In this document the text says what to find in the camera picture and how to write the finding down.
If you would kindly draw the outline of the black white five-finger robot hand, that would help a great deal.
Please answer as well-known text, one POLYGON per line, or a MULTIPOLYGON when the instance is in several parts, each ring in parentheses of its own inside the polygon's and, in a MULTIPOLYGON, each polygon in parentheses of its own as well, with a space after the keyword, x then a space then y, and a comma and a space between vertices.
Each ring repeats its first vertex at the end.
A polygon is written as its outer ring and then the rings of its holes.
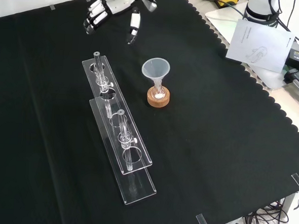
POLYGON ((86 33, 92 35, 108 18, 131 9, 127 44, 132 44, 136 40, 141 24, 140 10, 136 6, 137 1, 141 1, 149 12, 153 12, 158 7, 156 0, 96 0, 88 8, 88 14, 83 23, 86 33))

